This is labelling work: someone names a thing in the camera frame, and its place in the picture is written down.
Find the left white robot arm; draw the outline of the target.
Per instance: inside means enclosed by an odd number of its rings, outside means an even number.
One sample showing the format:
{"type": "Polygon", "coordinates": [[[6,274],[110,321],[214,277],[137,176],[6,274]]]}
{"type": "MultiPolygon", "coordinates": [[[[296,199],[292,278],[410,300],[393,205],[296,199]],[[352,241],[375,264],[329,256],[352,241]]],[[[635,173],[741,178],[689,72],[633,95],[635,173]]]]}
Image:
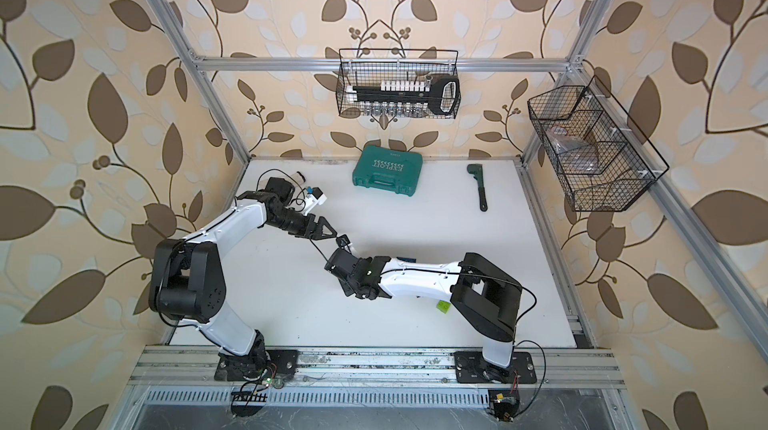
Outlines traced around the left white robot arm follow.
{"type": "Polygon", "coordinates": [[[173,327],[194,327],[223,353],[251,359],[267,358],[263,335],[246,324],[226,301],[222,258],[245,236],[272,226],[307,240],[337,236],[323,217],[312,213],[324,204],[318,187],[300,190],[296,184],[272,177],[266,188],[236,196],[234,204],[208,226],[190,236],[158,243],[149,286],[149,308],[173,327]]]}

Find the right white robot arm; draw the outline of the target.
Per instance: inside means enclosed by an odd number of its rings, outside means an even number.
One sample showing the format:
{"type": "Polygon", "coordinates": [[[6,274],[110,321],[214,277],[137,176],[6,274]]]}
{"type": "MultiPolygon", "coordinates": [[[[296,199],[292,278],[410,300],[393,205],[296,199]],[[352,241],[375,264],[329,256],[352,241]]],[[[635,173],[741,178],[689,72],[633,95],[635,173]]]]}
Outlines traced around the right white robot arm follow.
{"type": "Polygon", "coordinates": [[[425,297],[450,303],[484,338],[482,357],[498,368],[512,363],[523,285],[474,252],[443,264],[394,257],[358,258],[338,248],[325,264],[347,296],[425,297]]]}

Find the lime green small lego brick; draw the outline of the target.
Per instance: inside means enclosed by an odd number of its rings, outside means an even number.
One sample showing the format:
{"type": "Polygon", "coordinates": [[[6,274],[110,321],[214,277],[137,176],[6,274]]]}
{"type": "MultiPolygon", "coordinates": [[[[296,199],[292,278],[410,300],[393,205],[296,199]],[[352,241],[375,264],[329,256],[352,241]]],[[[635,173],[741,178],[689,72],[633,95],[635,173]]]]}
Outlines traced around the lime green small lego brick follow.
{"type": "Polygon", "coordinates": [[[441,311],[442,313],[447,313],[447,312],[450,310],[450,308],[451,308],[451,304],[450,304],[449,302],[446,302],[446,301],[440,300],[440,301],[437,303],[437,305],[436,305],[436,308],[437,308],[439,311],[441,311]]]}

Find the green plastic tool case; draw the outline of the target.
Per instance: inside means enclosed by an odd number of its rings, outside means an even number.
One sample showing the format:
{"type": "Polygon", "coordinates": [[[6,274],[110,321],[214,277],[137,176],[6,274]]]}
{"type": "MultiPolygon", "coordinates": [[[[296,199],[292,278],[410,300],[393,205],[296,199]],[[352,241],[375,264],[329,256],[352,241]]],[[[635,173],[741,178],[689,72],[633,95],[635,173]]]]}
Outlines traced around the green plastic tool case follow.
{"type": "Polygon", "coordinates": [[[423,166],[421,154],[366,146],[352,172],[355,186],[414,196],[423,166]]]}

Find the black white socket tool set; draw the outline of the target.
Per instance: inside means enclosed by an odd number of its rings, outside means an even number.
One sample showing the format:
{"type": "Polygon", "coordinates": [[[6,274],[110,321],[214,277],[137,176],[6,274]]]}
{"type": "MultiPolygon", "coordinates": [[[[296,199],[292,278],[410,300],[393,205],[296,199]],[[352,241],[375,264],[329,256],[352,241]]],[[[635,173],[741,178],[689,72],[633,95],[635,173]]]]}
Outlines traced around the black white socket tool set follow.
{"type": "Polygon", "coordinates": [[[339,111],[357,104],[362,112],[403,116],[452,117],[460,106],[457,76],[426,76],[425,80],[384,80],[378,84],[337,88],[339,111]]]}

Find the green black wrench tool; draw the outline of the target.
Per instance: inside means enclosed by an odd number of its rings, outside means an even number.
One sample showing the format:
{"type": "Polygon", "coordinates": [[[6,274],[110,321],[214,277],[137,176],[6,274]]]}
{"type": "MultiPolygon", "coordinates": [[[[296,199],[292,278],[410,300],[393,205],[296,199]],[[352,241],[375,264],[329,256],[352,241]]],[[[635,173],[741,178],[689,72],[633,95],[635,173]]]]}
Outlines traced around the green black wrench tool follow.
{"type": "Polygon", "coordinates": [[[479,163],[468,164],[467,172],[475,179],[477,184],[479,208],[482,212],[488,210],[483,166],[479,163]]]}

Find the small circuit board left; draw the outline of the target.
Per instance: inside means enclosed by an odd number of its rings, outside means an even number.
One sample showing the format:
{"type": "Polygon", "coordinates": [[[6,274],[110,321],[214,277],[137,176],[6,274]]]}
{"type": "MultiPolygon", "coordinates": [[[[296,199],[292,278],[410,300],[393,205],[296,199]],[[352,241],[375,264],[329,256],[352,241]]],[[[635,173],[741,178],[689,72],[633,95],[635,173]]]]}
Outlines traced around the small circuit board left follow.
{"type": "Polygon", "coordinates": [[[245,418],[256,415],[267,403],[268,391],[275,383],[280,383],[275,377],[244,382],[231,392],[230,412],[234,417],[245,418]]]}

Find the small circuit board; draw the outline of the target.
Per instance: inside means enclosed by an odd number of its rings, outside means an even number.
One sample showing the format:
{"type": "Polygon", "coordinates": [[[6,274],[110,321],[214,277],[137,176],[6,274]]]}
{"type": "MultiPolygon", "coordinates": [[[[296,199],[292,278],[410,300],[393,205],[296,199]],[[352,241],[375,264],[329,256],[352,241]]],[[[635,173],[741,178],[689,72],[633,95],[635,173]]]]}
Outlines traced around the small circuit board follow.
{"type": "Polygon", "coordinates": [[[267,403],[268,391],[275,383],[280,383],[275,377],[244,382],[231,392],[230,412],[234,417],[245,418],[256,415],[267,403]]]}
{"type": "Polygon", "coordinates": [[[489,414],[500,422],[513,422],[520,408],[518,390],[489,390],[489,414]]]}

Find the small circuit board right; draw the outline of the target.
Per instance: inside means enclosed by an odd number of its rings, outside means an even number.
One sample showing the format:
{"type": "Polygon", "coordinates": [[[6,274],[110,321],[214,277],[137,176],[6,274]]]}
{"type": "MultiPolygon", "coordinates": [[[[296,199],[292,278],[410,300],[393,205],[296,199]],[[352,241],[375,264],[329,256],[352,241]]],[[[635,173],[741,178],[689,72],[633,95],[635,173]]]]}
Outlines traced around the small circuit board right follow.
{"type": "Polygon", "coordinates": [[[513,422],[520,408],[518,390],[489,390],[489,414],[500,422],[513,422]]]}

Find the plastic bag in basket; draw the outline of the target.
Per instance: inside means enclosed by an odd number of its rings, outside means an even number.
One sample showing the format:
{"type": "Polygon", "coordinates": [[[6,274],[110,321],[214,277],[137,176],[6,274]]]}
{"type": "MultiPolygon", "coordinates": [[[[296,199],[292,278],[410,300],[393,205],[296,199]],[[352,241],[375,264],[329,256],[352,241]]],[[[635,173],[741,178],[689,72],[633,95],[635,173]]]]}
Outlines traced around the plastic bag in basket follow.
{"type": "Polygon", "coordinates": [[[599,170],[597,145],[569,135],[564,127],[553,126],[547,136],[556,155],[556,168],[568,174],[596,174],[599,170]]]}

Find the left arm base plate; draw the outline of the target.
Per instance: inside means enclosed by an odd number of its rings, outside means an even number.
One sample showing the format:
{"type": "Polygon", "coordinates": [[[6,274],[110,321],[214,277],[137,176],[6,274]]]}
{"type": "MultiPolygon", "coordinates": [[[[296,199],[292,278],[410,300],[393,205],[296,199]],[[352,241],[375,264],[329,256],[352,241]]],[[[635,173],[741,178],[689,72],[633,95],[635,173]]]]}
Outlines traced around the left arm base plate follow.
{"type": "Polygon", "coordinates": [[[214,379],[226,382],[265,382],[267,378],[290,381],[298,368],[298,357],[296,349],[269,349],[263,356],[235,356],[220,352],[214,379]]]}

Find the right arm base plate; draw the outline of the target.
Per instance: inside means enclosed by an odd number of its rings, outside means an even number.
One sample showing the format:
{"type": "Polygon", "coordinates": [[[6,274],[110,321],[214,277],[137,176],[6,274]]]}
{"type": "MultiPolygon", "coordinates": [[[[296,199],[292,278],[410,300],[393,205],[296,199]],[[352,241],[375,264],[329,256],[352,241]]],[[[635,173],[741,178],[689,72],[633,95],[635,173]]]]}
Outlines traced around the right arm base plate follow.
{"type": "Polygon", "coordinates": [[[534,384],[538,382],[529,352],[514,352],[507,367],[487,362],[480,351],[453,353],[456,380],[461,384],[534,384]]]}

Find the aluminium front rail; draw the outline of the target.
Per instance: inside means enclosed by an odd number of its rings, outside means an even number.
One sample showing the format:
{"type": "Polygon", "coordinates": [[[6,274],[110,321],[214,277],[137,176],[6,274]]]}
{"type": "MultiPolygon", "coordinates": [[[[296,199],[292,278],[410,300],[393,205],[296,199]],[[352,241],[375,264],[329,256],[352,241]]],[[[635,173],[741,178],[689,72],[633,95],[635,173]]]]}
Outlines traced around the aluminium front rail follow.
{"type": "MultiPolygon", "coordinates": [[[[612,352],[524,348],[508,370],[493,370],[477,352],[454,348],[273,347],[273,364],[253,373],[278,387],[458,387],[521,389],[626,387],[612,352]]],[[[133,385],[224,385],[247,381],[243,365],[212,346],[149,346],[129,378],[133,385]]]]}

